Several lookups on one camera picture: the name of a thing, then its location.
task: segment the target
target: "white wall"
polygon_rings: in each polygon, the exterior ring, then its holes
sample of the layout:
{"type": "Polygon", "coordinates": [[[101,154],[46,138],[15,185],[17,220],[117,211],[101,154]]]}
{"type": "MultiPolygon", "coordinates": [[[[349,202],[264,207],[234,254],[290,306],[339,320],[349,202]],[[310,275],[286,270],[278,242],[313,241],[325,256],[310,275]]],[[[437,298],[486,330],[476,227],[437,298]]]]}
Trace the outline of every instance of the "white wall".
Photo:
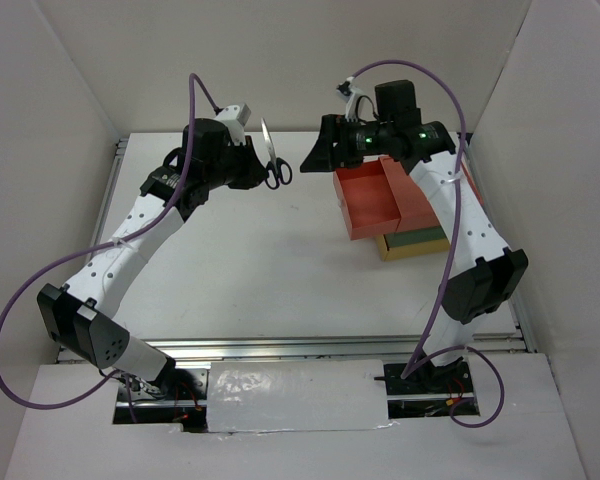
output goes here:
{"type": "Polygon", "coordinates": [[[600,479],[600,7],[534,0],[472,153],[589,478],[600,479]]]}
{"type": "MultiPolygon", "coordinates": [[[[249,127],[315,130],[344,111],[335,86],[382,58],[420,62],[457,91],[474,128],[530,0],[40,0],[42,9],[123,132],[180,130],[187,75],[219,103],[246,101],[249,127]]],[[[416,82],[424,116],[457,129],[433,82],[403,67],[366,74],[416,82]]],[[[211,110],[205,105],[204,115],[211,110]]]]}
{"type": "MultiPolygon", "coordinates": [[[[0,311],[28,275],[87,245],[113,145],[35,10],[0,0],[0,311]]],[[[49,279],[60,282],[73,269],[49,279]]],[[[25,398],[54,350],[35,290],[9,318],[0,349],[8,383],[25,398]]],[[[23,413],[0,392],[0,479],[23,413]]]]}

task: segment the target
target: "robotic arm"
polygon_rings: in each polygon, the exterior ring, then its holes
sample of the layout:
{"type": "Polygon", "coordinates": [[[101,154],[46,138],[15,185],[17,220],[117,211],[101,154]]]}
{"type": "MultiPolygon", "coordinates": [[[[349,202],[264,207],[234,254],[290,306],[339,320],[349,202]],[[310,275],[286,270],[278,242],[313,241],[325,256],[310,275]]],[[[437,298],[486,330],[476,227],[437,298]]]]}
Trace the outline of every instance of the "robotic arm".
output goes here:
{"type": "MultiPolygon", "coordinates": [[[[429,200],[442,228],[451,238],[455,217],[455,182],[460,182],[462,211],[452,277],[445,290],[437,322],[424,344],[426,354],[471,341],[485,313],[509,299],[528,265],[523,250],[512,252],[489,222],[455,159],[455,144],[440,122],[422,124],[412,82],[401,80],[375,88],[377,120],[357,117],[363,93],[351,79],[338,86],[347,100],[345,116],[322,117],[318,140],[300,166],[301,172],[332,172],[357,168],[365,156],[388,154],[429,200]]],[[[455,362],[460,351],[432,360],[436,367],[455,362]]]]}
{"type": "Polygon", "coordinates": [[[49,336],[99,369],[116,368],[166,394],[181,376],[175,361],[115,323],[125,293],[160,246],[203,205],[214,188],[227,185],[248,190],[267,178],[244,126],[245,104],[218,112],[215,119],[197,119],[192,161],[178,202],[154,228],[121,240],[151,223],[173,195],[183,171],[188,126],[182,146],[171,151],[140,188],[133,208],[111,237],[114,247],[95,255],[61,288],[45,285],[37,300],[49,336]]]}

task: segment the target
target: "stacked boxes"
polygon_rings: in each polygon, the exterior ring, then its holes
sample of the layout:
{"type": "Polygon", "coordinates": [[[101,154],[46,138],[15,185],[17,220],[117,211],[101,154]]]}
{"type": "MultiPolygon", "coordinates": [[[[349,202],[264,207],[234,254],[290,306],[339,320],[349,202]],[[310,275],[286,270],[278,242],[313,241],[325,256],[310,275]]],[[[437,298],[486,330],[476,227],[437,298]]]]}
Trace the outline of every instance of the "stacked boxes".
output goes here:
{"type": "MultiPolygon", "coordinates": [[[[469,182],[480,199],[470,178],[469,182]]],[[[338,169],[334,186],[349,238],[375,237],[382,260],[449,249],[426,197],[392,158],[381,157],[353,170],[338,169]]]]}

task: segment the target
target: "black scissors handle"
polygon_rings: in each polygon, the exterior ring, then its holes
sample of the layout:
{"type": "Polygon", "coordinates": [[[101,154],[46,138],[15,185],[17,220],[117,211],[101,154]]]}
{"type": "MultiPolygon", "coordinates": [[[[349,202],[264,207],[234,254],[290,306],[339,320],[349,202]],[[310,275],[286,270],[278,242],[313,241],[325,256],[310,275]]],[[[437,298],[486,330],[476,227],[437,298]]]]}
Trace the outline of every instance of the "black scissors handle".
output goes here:
{"type": "Polygon", "coordinates": [[[289,185],[291,180],[293,180],[293,170],[291,170],[291,165],[283,159],[276,158],[275,162],[271,160],[267,163],[267,178],[265,179],[265,183],[271,190],[277,190],[280,185],[289,185]],[[269,183],[271,176],[273,176],[273,181],[269,183]]]}

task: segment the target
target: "scissors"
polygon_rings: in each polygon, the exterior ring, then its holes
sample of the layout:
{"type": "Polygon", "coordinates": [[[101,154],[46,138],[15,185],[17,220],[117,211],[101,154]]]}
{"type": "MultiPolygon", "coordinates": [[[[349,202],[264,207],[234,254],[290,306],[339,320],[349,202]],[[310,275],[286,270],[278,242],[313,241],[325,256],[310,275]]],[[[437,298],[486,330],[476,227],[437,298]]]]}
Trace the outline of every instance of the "scissors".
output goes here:
{"type": "Polygon", "coordinates": [[[291,170],[291,165],[281,158],[276,157],[276,151],[273,148],[271,135],[269,135],[269,129],[267,128],[264,118],[262,119],[262,134],[264,135],[264,144],[267,146],[270,157],[269,163],[267,163],[267,178],[265,179],[265,183],[271,190],[277,190],[280,185],[289,185],[291,183],[291,180],[293,179],[293,171],[291,170]],[[273,180],[271,183],[269,183],[271,174],[273,174],[273,180]]]}

